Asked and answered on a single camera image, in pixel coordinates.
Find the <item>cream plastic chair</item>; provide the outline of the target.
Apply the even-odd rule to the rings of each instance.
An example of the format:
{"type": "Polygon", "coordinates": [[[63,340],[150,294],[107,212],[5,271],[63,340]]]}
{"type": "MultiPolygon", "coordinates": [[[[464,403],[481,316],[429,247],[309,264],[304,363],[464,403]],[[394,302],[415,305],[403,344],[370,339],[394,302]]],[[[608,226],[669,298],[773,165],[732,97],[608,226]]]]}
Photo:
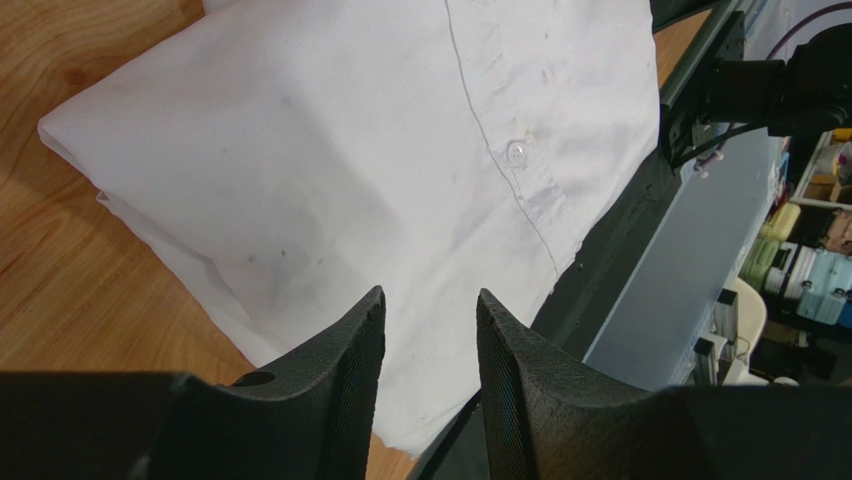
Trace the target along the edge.
{"type": "Polygon", "coordinates": [[[763,298],[741,278],[736,278],[719,294],[713,323],[715,333],[726,340],[719,357],[719,381],[723,385],[769,384],[750,371],[751,354],[758,346],[766,320],[763,298]]]}

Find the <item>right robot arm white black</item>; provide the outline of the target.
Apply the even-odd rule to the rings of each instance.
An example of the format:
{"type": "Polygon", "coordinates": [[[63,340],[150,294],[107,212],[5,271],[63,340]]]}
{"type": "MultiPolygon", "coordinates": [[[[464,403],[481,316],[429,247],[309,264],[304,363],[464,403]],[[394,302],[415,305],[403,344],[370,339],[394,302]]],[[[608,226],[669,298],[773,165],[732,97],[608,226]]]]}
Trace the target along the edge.
{"type": "Polygon", "coordinates": [[[698,80],[687,117],[735,127],[690,149],[664,149],[676,168],[742,133],[812,135],[851,126],[851,25],[835,25],[787,60],[723,60],[698,80]]]}

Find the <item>background shelf with bottles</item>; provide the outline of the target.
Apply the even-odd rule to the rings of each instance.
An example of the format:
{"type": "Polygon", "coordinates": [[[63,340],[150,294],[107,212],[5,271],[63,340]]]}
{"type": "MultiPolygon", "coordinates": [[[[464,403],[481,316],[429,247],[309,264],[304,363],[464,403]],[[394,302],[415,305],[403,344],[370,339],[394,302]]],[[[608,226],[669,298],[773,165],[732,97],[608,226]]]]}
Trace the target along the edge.
{"type": "Polygon", "coordinates": [[[786,142],[739,278],[788,323],[851,332],[851,132],[786,142]]]}

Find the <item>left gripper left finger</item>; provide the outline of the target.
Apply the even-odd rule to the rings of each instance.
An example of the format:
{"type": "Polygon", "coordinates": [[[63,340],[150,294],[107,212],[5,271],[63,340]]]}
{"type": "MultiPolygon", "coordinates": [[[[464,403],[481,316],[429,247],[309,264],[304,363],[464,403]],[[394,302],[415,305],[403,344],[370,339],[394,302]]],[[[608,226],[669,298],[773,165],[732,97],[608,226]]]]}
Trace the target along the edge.
{"type": "Polygon", "coordinates": [[[1,375],[5,479],[361,479],[386,302],[229,386],[183,372],[1,375]]]}

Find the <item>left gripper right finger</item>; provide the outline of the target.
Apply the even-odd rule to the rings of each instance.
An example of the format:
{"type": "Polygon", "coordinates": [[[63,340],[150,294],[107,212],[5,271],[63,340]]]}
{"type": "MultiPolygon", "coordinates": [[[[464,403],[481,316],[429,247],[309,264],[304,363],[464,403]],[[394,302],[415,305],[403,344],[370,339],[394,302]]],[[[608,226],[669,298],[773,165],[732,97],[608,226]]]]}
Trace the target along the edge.
{"type": "Polygon", "coordinates": [[[611,378],[477,301],[481,405],[494,479],[847,479],[851,391],[611,378]]]}

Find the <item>white long sleeve shirt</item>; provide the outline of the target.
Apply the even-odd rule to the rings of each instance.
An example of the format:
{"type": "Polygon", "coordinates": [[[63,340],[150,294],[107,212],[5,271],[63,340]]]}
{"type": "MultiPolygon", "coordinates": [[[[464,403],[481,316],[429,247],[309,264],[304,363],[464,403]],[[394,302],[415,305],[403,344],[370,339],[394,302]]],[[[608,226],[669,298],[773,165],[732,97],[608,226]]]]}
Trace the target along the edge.
{"type": "Polygon", "coordinates": [[[373,431],[422,454],[479,387],[478,293],[531,323],[654,149],[646,1],[209,1],[43,117],[255,365],[374,286],[373,431]]]}

